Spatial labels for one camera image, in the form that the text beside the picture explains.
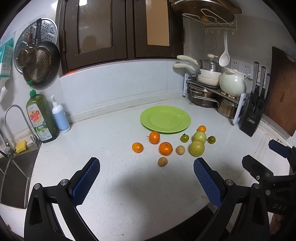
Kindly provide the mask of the large green guava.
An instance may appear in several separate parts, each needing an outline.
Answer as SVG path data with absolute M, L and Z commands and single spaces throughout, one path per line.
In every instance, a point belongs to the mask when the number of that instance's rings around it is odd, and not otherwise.
M 193 141 L 189 145 L 189 152 L 194 157 L 199 157 L 204 153 L 205 146 L 201 140 Z

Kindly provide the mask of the small green tomato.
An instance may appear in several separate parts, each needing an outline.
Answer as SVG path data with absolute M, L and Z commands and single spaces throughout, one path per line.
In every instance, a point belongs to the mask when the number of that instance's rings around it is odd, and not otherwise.
M 216 138 L 214 136 L 210 136 L 208 137 L 207 141 L 209 144 L 214 144 L 216 142 Z
M 189 140 L 189 136 L 185 133 L 180 137 L 180 141 L 183 143 L 186 143 L 188 140 Z

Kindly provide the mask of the small orange tangerine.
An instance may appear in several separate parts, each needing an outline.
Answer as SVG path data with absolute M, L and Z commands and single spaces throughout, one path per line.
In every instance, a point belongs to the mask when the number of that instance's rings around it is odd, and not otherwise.
M 204 125 L 202 125 L 202 126 L 199 126 L 198 128 L 197 128 L 197 131 L 198 132 L 206 132 L 206 127 L 204 126 Z

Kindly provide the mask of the brown longan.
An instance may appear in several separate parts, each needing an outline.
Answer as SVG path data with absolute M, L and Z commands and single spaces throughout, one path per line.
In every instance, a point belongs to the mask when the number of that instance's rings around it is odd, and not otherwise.
M 158 166 L 159 167 L 164 167 L 168 164 L 168 160 L 165 157 L 161 157 L 158 159 Z
M 183 155 L 185 153 L 185 147 L 182 145 L 179 145 L 176 147 L 176 153 L 178 155 Z

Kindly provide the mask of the brown wooden cutting board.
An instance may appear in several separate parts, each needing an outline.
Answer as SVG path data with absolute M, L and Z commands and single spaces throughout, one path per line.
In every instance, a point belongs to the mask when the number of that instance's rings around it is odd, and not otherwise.
M 264 114 L 288 135 L 295 133 L 295 62 L 287 54 L 272 48 L 270 83 Z

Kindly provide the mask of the steel sink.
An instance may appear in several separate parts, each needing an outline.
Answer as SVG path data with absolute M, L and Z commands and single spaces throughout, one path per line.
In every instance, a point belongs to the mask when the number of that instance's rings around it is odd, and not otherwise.
M 1 204 L 25 209 L 39 149 L 31 146 L 14 157 L 1 156 Z

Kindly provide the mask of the orange tangerine centre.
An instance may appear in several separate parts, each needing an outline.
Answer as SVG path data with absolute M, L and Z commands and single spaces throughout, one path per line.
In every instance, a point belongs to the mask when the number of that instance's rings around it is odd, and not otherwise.
M 162 142 L 159 145 L 159 153 L 163 156 L 169 156 L 173 152 L 173 146 L 169 142 Z

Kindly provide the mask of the steel pot lower right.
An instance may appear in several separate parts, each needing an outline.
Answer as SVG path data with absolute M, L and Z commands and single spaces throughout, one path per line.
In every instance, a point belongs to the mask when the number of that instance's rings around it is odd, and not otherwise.
M 219 106 L 217 107 L 217 112 L 228 118 L 228 119 L 234 119 L 236 111 L 238 108 L 238 104 L 234 103 L 226 98 L 219 99 Z

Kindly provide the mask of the orange tangerine with stem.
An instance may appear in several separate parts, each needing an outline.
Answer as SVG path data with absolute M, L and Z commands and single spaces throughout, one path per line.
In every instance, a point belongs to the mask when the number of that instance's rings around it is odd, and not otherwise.
M 151 132 L 148 136 L 149 142 L 153 145 L 156 145 L 160 141 L 160 134 L 156 131 Z

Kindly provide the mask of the green plate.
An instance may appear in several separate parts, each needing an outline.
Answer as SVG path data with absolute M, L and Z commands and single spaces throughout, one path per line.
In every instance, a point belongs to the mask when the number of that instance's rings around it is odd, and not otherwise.
M 141 124 L 159 133 L 179 133 L 191 124 L 191 118 L 184 110 L 168 105 L 152 106 L 140 114 Z

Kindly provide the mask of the green dish soap bottle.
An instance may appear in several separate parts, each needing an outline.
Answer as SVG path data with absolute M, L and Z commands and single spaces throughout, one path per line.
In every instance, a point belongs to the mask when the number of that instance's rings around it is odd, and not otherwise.
M 46 97 L 36 93 L 36 90 L 33 89 L 32 80 L 29 80 L 27 85 L 31 88 L 30 99 L 26 104 L 29 120 L 40 141 L 42 143 L 49 143 L 58 137 L 58 126 Z

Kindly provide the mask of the steel pot with lid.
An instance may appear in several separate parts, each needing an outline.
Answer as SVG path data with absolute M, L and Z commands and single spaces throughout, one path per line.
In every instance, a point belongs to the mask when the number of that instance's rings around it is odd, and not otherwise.
M 218 56 L 213 54 L 208 54 L 207 59 L 201 59 L 200 63 L 198 63 L 197 60 L 186 56 L 186 55 L 178 55 L 177 59 L 182 61 L 191 62 L 192 64 L 199 66 L 201 69 L 212 71 L 212 72 L 221 72 L 221 66 L 218 62 L 216 62 L 214 59 Z

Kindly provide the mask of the black frying pan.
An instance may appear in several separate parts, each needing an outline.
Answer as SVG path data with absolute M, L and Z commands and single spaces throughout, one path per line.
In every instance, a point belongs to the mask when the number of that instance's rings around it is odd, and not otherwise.
M 33 88 L 43 88 L 56 77 L 60 67 L 60 52 L 58 47 L 49 41 L 41 40 L 42 20 L 37 19 L 34 56 L 23 68 L 23 77 Z

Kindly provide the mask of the wall power outlets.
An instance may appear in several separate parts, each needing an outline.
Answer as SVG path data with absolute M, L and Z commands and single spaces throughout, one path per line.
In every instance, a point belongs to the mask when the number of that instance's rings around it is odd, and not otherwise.
M 251 74 L 253 71 L 253 64 L 243 62 L 243 61 L 237 60 L 235 58 L 231 58 L 230 68 L 234 69 L 238 72 L 241 72 L 244 75 L 248 75 L 248 74 Z

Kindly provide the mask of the dark wooden window frame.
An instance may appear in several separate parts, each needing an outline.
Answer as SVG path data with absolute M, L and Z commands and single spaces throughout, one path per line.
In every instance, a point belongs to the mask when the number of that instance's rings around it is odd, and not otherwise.
M 184 53 L 183 19 L 170 1 L 59 1 L 58 7 L 63 74 Z

